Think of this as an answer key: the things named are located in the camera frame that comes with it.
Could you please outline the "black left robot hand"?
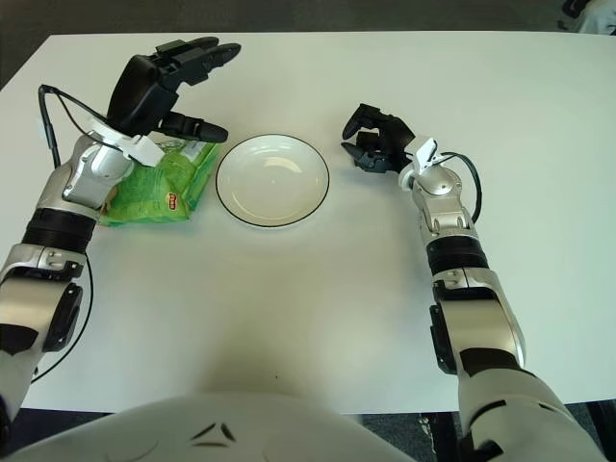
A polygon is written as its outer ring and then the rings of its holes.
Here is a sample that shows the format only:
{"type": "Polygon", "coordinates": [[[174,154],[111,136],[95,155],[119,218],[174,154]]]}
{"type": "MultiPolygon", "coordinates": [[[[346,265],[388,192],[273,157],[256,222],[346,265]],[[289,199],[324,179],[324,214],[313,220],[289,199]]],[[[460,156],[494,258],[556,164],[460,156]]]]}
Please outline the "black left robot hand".
{"type": "Polygon", "coordinates": [[[195,86],[235,59],[238,43],[221,44],[215,37],[177,39],[156,47],[151,55],[135,55],[124,67],[111,96],[105,121],[94,131],[122,155],[147,167],[159,164],[162,150],[148,135],[222,143],[226,129],[199,117],[173,110],[181,85],[195,86]]]}

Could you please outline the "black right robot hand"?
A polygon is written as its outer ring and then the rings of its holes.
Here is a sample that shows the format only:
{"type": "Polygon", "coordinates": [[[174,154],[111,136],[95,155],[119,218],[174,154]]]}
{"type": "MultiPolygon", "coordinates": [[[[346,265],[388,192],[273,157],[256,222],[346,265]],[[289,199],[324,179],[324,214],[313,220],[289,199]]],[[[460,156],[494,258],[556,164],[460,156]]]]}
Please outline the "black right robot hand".
{"type": "Polygon", "coordinates": [[[360,104],[343,129],[341,147],[354,164],[371,173],[408,172],[417,181],[435,180],[437,142],[415,135],[397,116],[360,104]]]}

